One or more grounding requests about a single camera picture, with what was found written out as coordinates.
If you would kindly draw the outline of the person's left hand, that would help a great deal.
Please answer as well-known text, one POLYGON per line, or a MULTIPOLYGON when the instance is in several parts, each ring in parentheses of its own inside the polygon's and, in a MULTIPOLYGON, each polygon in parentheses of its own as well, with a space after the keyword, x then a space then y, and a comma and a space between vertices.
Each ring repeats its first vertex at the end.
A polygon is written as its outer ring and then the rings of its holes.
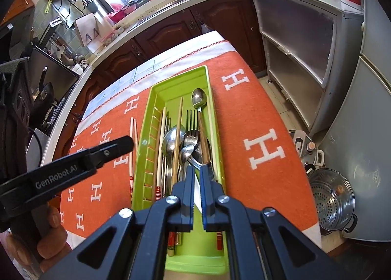
MULTIPOLYGON (((38 255, 42 258, 39 264, 41 273, 48 271, 53 265, 57 264, 62 258, 69 254, 72 249, 67 243, 68 233, 61 225, 61 216, 59 210, 52 205, 46 205, 46 219, 50 225, 48 233, 43 236, 36 246, 38 255)), ((32 268, 33 254, 24 246, 12 233, 6 238, 7 249, 10 255, 18 264, 30 273, 38 275, 32 268)))

